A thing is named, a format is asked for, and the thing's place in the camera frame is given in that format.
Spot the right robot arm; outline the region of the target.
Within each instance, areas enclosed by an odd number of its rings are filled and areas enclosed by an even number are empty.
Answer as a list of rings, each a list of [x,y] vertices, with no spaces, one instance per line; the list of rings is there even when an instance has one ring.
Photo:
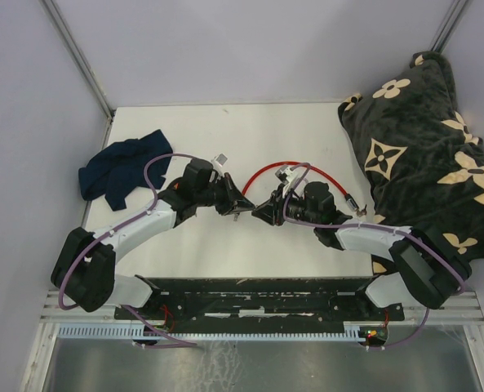
[[[412,301],[431,310],[464,291],[472,269],[465,256],[433,225],[388,226],[353,219],[337,209],[327,184],[308,183],[302,195],[275,189],[251,213],[272,226],[286,222],[309,226],[326,247],[367,253],[393,272],[374,278],[356,297],[355,310],[374,319],[384,308]]]

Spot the silver key bunch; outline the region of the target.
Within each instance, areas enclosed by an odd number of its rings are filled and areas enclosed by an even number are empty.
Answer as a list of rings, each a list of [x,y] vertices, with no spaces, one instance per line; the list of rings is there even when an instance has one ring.
[[[365,205],[363,208],[358,208],[356,210],[356,215],[358,217],[365,216],[367,214],[367,205]]]

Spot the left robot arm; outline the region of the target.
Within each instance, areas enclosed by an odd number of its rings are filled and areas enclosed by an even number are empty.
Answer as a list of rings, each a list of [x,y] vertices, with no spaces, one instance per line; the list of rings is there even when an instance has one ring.
[[[250,212],[255,206],[230,174],[194,158],[182,176],[137,213],[96,231],[78,227],[69,233],[51,273],[59,298],[68,297],[86,312],[103,305],[128,305],[142,318],[153,318],[161,309],[160,297],[142,278],[117,274],[116,265],[152,237],[193,217],[200,207],[213,207],[228,216]]]

